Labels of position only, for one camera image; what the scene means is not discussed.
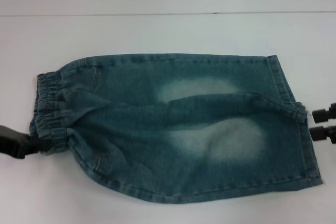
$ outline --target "elastic waistband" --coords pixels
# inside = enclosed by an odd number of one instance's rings
[[[57,72],[37,77],[34,117],[29,127],[32,139],[52,140],[53,147],[46,153],[58,153],[68,149],[67,129],[60,117],[59,76]]]

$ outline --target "seam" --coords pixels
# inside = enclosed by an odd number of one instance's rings
[[[163,60],[175,60],[175,61],[204,61],[203,64],[208,64],[208,60],[207,59],[177,59],[177,58],[167,58],[167,59],[157,59],[157,60],[141,60],[141,61],[137,61],[137,62],[132,62],[134,64],[137,64],[137,63],[143,63],[143,62],[148,62],[148,61],[152,61],[152,62],[160,62],[160,61],[163,61]],[[231,62],[233,63],[236,63],[235,61],[230,61],[230,60],[209,60],[211,62],[214,62],[214,63],[225,63],[225,64],[229,64]],[[256,64],[259,64],[259,63],[264,63],[263,60],[254,60],[254,63]],[[70,70],[74,70],[74,69],[77,69],[78,67],[83,67],[83,68],[86,68],[86,67],[102,67],[102,66],[115,66],[116,64],[115,63],[111,63],[111,64],[89,64],[89,63],[86,63],[85,62],[85,65],[80,65],[80,66],[75,66],[75,67],[72,67],[72,68],[69,68],[69,69],[66,69],[65,71],[70,71]]]
[[[93,74],[93,89],[95,89],[98,85],[99,73],[100,73],[100,66],[95,66]]]
[[[302,125],[299,125],[299,134],[300,134],[300,139],[301,139],[301,148],[302,148],[302,156],[303,156],[303,162],[304,162],[304,168],[305,168],[305,172],[306,172],[306,177],[308,178],[308,181],[309,181],[309,185],[311,186],[312,185],[312,182],[311,182],[311,179],[310,179],[310,176],[308,174],[308,170],[307,170],[307,157],[306,157],[306,154],[305,154],[305,150],[303,149],[303,135],[302,135]]]
[[[79,59],[79,66],[84,67],[86,65],[85,58]]]
[[[303,149],[303,142],[305,141],[305,139],[303,138],[303,125],[302,124],[299,124],[299,130],[300,130],[300,137],[301,137],[301,146],[302,146],[302,153],[303,153],[303,159],[304,159],[304,165],[305,165],[305,167],[306,167],[306,176],[307,176],[307,178],[309,179],[309,182],[310,182],[310,184],[312,184],[312,182],[311,182],[311,178],[314,178],[314,177],[317,177],[317,178],[320,178],[321,177],[321,175],[320,175],[320,173],[319,173],[319,168],[318,168],[318,164],[317,164],[317,162],[316,162],[316,158],[310,158],[310,159],[312,159],[312,161],[313,161],[313,165],[312,164],[309,164],[308,162],[308,159],[307,159],[307,156],[305,155],[305,153],[306,152],[312,152],[311,154],[312,154],[312,156],[314,156],[314,154],[313,154],[313,150],[312,150],[312,148],[313,148],[313,146],[312,145],[309,145],[309,149],[306,147],[305,149]],[[311,172],[309,172],[308,171],[308,166],[310,166],[310,167],[312,167],[312,166],[314,166],[315,168],[311,171]]]
[[[100,164],[101,164],[101,159],[98,157],[97,158],[97,163],[96,163],[96,166],[95,168],[93,169],[94,172],[100,172]]]
[[[195,193],[187,194],[187,195],[163,195],[161,193],[157,193],[157,192],[154,192],[154,191],[149,191],[149,190],[145,190],[145,189],[142,189],[142,188],[133,187],[133,186],[121,183],[119,181],[112,181],[112,180],[110,180],[105,175],[103,175],[103,174],[101,174],[101,173],[99,173],[99,172],[91,169],[90,166],[87,164],[87,162],[81,157],[81,155],[75,149],[75,147],[72,144],[70,144],[70,145],[71,145],[71,148],[75,151],[76,155],[78,156],[78,160],[76,158],[75,158],[75,160],[77,161],[77,163],[79,165],[80,165],[80,163],[83,163],[94,174],[98,175],[99,177],[101,177],[104,180],[107,180],[109,183],[118,183],[118,184],[120,184],[120,185],[122,185],[124,187],[127,187],[127,188],[135,189],[135,190],[138,190],[138,191],[143,191],[143,192],[146,192],[146,193],[151,193],[151,194],[154,194],[154,195],[160,195],[160,196],[164,196],[164,197],[194,196],[194,195],[211,193],[211,192],[216,192],[216,191],[226,191],[226,190],[235,190],[235,189],[243,189],[243,188],[252,188],[252,187],[258,187],[258,186],[276,185],[276,184],[287,183],[287,182],[292,182],[292,181],[295,181],[295,180],[300,180],[300,179],[306,179],[307,178],[307,177],[304,177],[304,176],[298,176],[298,177],[295,177],[295,178],[292,178],[292,179],[279,180],[279,181],[274,182],[274,183],[262,183],[262,184],[248,185],[248,186],[216,188],[216,189],[209,189],[209,190],[205,190],[205,191],[195,192]]]
[[[292,109],[290,109],[290,108],[286,108],[286,107],[281,106],[281,105],[279,105],[279,104],[277,104],[277,103],[275,103],[275,102],[272,102],[272,101],[268,100],[267,98],[263,97],[263,96],[260,95],[260,94],[253,94],[253,93],[244,93],[244,94],[257,95],[257,96],[261,97],[263,100],[265,100],[266,102],[272,104],[274,107],[277,107],[277,108],[280,108],[280,109],[283,109],[283,110],[286,110],[286,111],[293,112],[293,113],[295,113],[295,115],[297,115],[297,114],[300,114],[300,115],[306,115],[305,113],[301,113],[300,110],[298,110],[298,109],[296,109],[296,110],[292,110]]]
[[[273,79],[273,81],[274,81],[274,83],[275,83],[275,85],[277,87],[277,91],[278,91],[279,97],[280,97],[280,99],[282,101],[284,101],[284,98],[282,97],[282,95],[280,93],[279,82],[278,82],[277,78],[275,78],[275,75],[274,75],[274,68],[272,66],[272,62],[271,62],[270,58],[268,58],[268,62],[269,62],[268,66],[269,66],[269,69],[270,69],[270,72],[271,72],[271,76],[272,76],[272,79]]]
[[[286,89],[286,92],[287,92],[287,95],[288,95],[288,100],[290,100],[291,102],[296,102],[296,101],[295,101],[295,98],[294,98],[294,95],[293,95],[293,92],[292,92],[292,90],[290,89],[290,86],[289,86],[288,81],[287,81],[287,79],[286,79],[285,73],[284,73],[284,71],[282,70],[281,65],[279,66],[279,70],[280,70],[282,79],[283,79],[284,84],[285,84],[285,89]]]

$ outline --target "white background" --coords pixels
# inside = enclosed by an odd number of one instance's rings
[[[336,0],[0,0],[0,124],[28,132],[36,75],[105,54],[277,54],[296,99],[328,107],[335,11]],[[69,152],[0,155],[1,223],[336,223],[336,146],[314,148],[322,186],[186,205],[106,189]]]

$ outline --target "denim shorts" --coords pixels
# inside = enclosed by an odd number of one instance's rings
[[[33,138],[99,184],[189,203],[322,184],[277,56],[97,56],[40,74]]]

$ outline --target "black clip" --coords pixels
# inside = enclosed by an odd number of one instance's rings
[[[331,142],[336,144],[336,126],[310,128],[309,132],[313,141],[326,140],[329,137]]]
[[[336,103],[333,103],[329,107],[329,111],[323,110],[315,110],[312,113],[315,123],[327,122],[329,119],[336,118]]]
[[[24,159],[26,155],[49,149],[51,149],[51,141],[35,141],[27,134],[0,125],[0,153]]]

